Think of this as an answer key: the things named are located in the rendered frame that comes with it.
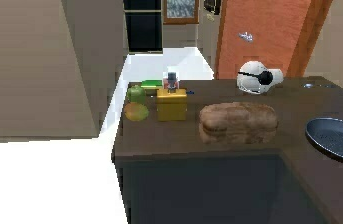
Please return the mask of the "yellow green apple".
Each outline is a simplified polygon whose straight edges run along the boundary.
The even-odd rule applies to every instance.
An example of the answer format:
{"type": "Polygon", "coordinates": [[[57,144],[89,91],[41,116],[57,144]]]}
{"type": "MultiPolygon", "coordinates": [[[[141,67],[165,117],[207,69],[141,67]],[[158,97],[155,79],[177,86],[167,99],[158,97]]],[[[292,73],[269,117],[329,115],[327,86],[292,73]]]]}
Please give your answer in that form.
{"type": "Polygon", "coordinates": [[[131,121],[142,121],[149,115],[148,108],[140,103],[128,103],[124,107],[124,114],[131,121]]]}

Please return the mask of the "black fridge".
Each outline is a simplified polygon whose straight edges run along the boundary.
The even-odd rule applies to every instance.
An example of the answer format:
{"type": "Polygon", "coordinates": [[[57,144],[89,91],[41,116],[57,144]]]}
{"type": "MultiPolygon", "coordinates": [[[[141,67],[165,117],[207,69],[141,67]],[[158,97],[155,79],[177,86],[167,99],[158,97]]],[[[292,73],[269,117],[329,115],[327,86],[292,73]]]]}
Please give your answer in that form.
{"type": "Polygon", "coordinates": [[[123,0],[130,53],[162,52],[162,1],[123,0]]]}

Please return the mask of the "grey pepper shaker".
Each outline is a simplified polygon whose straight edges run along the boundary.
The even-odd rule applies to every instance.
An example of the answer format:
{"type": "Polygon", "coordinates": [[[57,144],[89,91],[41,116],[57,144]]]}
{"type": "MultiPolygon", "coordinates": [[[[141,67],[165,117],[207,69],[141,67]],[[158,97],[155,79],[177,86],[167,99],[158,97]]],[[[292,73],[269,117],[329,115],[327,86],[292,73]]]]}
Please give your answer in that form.
{"type": "Polygon", "coordinates": [[[177,82],[176,73],[175,72],[169,72],[167,74],[167,82],[168,82],[168,91],[174,92],[176,87],[175,83],[177,82]]]}

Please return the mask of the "dark brown kitchen counter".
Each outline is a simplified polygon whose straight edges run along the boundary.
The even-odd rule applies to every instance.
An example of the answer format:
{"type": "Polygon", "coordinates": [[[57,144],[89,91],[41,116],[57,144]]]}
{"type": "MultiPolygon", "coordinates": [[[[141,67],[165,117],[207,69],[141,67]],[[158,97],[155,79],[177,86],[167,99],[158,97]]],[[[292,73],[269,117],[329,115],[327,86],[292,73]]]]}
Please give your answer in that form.
{"type": "Polygon", "coordinates": [[[322,77],[288,78],[265,95],[233,80],[185,81],[187,118],[122,119],[113,149],[128,224],[343,224],[343,163],[305,136],[316,117],[343,120],[343,89],[322,77]],[[199,112],[210,104],[247,101],[273,107],[277,134],[266,144],[205,144],[199,112]]]}

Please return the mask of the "brown bread loaf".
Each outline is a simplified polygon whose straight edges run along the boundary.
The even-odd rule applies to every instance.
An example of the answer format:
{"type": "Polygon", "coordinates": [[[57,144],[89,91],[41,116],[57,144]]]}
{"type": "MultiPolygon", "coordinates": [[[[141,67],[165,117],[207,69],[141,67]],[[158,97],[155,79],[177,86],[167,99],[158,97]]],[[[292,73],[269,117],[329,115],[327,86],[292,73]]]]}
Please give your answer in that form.
{"type": "Polygon", "coordinates": [[[253,102],[219,103],[199,113],[199,134],[206,144],[267,143],[278,128],[275,110],[253,102]]]}

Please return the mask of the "yellow box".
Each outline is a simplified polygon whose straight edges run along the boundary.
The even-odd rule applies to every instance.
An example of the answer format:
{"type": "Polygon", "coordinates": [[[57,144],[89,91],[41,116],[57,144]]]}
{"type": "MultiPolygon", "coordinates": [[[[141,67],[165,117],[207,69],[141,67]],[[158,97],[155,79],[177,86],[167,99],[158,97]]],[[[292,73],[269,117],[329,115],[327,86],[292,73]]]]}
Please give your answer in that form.
{"type": "Polygon", "coordinates": [[[169,92],[158,89],[156,95],[157,118],[159,121],[183,121],[186,119],[187,94],[185,89],[169,92]]]}

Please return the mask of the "green round fruit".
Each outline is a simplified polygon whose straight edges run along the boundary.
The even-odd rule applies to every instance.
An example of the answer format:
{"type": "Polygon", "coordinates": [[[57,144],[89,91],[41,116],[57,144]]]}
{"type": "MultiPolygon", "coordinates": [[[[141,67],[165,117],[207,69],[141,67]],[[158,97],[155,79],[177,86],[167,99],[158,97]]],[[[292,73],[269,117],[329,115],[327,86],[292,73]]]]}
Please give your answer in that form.
{"type": "Polygon", "coordinates": [[[129,102],[144,104],[145,97],[146,92],[141,86],[134,85],[127,90],[127,98],[129,102]]]}

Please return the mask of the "wood framed window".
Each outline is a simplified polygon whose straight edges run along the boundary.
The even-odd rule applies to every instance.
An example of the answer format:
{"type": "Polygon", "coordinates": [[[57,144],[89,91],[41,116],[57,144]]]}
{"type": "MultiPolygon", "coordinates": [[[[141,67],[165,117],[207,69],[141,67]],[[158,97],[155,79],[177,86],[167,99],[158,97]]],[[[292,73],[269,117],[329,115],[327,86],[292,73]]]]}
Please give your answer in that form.
{"type": "Polygon", "coordinates": [[[166,25],[198,23],[199,0],[163,0],[163,22],[166,25]]]}

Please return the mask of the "green flat sponge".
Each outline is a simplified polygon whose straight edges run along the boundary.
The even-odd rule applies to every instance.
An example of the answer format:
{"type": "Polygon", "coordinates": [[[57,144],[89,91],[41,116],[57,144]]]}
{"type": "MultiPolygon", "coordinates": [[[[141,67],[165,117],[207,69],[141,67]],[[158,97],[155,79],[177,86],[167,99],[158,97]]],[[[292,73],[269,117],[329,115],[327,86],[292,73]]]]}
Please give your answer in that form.
{"type": "Polygon", "coordinates": [[[144,89],[159,89],[162,87],[161,80],[144,80],[141,82],[141,87],[144,89]]]}

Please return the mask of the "dark blue frying pan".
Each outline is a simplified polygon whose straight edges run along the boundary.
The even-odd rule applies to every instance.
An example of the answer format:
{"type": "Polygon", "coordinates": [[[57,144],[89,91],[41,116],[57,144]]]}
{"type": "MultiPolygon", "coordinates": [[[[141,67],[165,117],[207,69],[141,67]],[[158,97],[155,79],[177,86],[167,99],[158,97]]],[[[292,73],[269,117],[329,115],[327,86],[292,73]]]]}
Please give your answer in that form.
{"type": "Polygon", "coordinates": [[[317,150],[343,163],[343,120],[312,119],[305,126],[305,135],[309,143],[317,150]]]}

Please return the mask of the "orange room door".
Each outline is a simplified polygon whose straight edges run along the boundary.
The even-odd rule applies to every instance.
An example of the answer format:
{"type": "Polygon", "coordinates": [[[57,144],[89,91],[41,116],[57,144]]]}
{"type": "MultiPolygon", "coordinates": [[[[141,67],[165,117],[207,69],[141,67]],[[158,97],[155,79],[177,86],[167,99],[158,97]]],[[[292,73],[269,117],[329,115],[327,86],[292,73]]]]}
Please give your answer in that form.
{"type": "Polygon", "coordinates": [[[223,0],[215,77],[234,79],[248,61],[301,77],[333,0],[223,0]],[[238,36],[248,32],[247,42],[238,36]]]}

